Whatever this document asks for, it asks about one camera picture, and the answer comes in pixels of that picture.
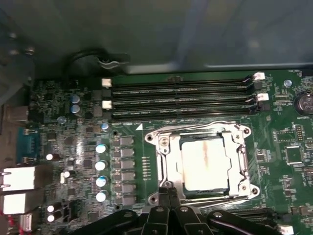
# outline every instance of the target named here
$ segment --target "white slot latch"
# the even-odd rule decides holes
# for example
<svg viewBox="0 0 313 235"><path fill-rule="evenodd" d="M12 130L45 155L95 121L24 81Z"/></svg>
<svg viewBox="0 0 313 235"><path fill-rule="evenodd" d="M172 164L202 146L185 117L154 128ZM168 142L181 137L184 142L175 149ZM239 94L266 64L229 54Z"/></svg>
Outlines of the white slot latch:
<svg viewBox="0 0 313 235"><path fill-rule="evenodd" d="M112 80L110 78L102 78L101 84L103 87L111 87L112 86Z"/></svg>
<svg viewBox="0 0 313 235"><path fill-rule="evenodd" d="M260 81L265 80L265 73L264 72L256 72L253 75L253 81Z"/></svg>

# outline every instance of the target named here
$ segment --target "screw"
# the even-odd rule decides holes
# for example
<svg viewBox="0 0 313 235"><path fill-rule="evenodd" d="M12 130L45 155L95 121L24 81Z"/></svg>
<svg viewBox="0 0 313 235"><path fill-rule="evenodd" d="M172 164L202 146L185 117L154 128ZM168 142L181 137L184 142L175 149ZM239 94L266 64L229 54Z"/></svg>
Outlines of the screw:
<svg viewBox="0 0 313 235"><path fill-rule="evenodd" d="M168 145L167 138L165 138L165 137L161 138L160 145L163 147L167 146Z"/></svg>
<svg viewBox="0 0 313 235"><path fill-rule="evenodd" d="M253 193L253 194L257 194L257 193L258 193L258 190L257 190L256 188L253 188L253 189L252 189L252 193Z"/></svg>
<svg viewBox="0 0 313 235"><path fill-rule="evenodd" d="M284 81L284 86L285 86L286 88L291 87L291 86L292 86L292 82L291 82L290 80L285 80L285 81Z"/></svg>
<svg viewBox="0 0 313 235"><path fill-rule="evenodd" d="M164 209L163 209L162 207L158 207L158 208L156 209L156 211L157 211L157 212L163 212Z"/></svg>
<svg viewBox="0 0 313 235"><path fill-rule="evenodd" d="M181 207L180 210L181 210L182 212L187 212L187 211L188 211L188 208L187 208L187 207Z"/></svg>
<svg viewBox="0 0 313 235"><path fill-rule="evenodd" d="M222 218L222 217L223 217L223 214L220 213L220 212L214 212L213 215L214 215L216 218Z"/></svg>
<svg viewBox="0 0 313 235"><path fill-rule="evenodd" d="M125 218L132 217L132 213L129 213L129 212L128 212L128 213L125 213L125 214L124 214L124 217L125 217Z"/></svg>

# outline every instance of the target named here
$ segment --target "electrolytic capacitor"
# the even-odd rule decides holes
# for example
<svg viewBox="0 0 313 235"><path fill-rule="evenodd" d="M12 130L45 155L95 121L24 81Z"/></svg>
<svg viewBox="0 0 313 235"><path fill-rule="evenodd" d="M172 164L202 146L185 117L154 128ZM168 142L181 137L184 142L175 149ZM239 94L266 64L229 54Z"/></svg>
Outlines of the electrolytic capacitor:
<svg viewBox="0 0 313 235"><path fill-rule="evenodd" d="M48 161L59 161L61 159L60 154L49 153L45 157Z"/></svg>
<svg viewBox="0 0 313 235"><path fill-rule="evenodd" d="M79 101L80 101L80 97L76 94L72 94L70 96L70 101L73 103L73 104L78 104Z"/></svg>
<svg viewBox="0 0 313 235"><path fill-rule="evenodd" d="M109 124L107 124L107 123L102 123L100 127L101 127L101 130L107 131L108 128L109 128Z"/></svg>
<svg viewBox="0 0 313 235"><path fill-rule="evenodd" d="M52 213L52 212L55 212L55 211L57 211L57 210L59 210L61 208L62 208L62 203L61 202L56 202L56 203L48 206L47 207L47 211Z"/></svg>
<svg viewBox="0 0 313 235"><path fill-rule="evenodd" d="M55 211L54 213L48 216L47 221L53 222L61 217L62 217L62 213L60 211Z"/></svg>
<svg viewBox="0 0 313 235"><path fill-rule="evenodd" d="M98 202L104 202L107 199L107 195L108 195L108 191L101 190L100 192L97 193L96 200Z"/></svg>
<svg viewBox="0 0 313 235"><path fill-rule="evenodd" d="M63 176L64 178L73 178L76 176L76 171L75 170L64 171Z"/></svg>
<svg viewBox="0 0 313 235"><path fill-rule="evenodd" d="M72 114L75 114L77 116L81 115L81 112L82 112L79 105L77 104L72 105L72 107L70 108L70 111Z"/></svg>
<svg viewBox="0 0 313 235"><path fill-rule="evenodd" d="M97 153L104 153L107 150L107 146L105 144L98 144L96 146L96 152Z"/></svg>
<svg viewBox="0 0 313 235"><path fill-rule="evenodd" d="M96 180L96 185L98 187L103 187L104 185L106 185L108 182L108 178L104 175L100 176L97 180Z"/></svg>
<svg viewBox="0 0 313 235"><path fill-rule="evenodd" d="M107 167L108 163L104 160L98 161L94 167L96 170L104 170Z"/></svg>

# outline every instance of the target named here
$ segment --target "blue capacitor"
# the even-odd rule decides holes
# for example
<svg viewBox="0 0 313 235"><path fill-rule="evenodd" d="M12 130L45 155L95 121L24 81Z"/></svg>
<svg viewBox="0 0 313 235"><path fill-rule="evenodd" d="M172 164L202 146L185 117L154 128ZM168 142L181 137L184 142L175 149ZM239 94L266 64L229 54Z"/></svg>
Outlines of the blue capacitor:
<svg viewBox="0 0 313 235"><path fill-rule="evenodd" d="M70 101L73 103L73 104L78 104L79 101L80 101L80 97L76 94L72 94L71 97L70 97Z"/></svg>
<svg viewBox="0 0 313 235"><path fill-rule="evenodd" d="M102 129L103 131L108 130L108 128L109 128L109 124L107 124L107 123L102 123L102 124L101 124L101 129Z"/></svg>

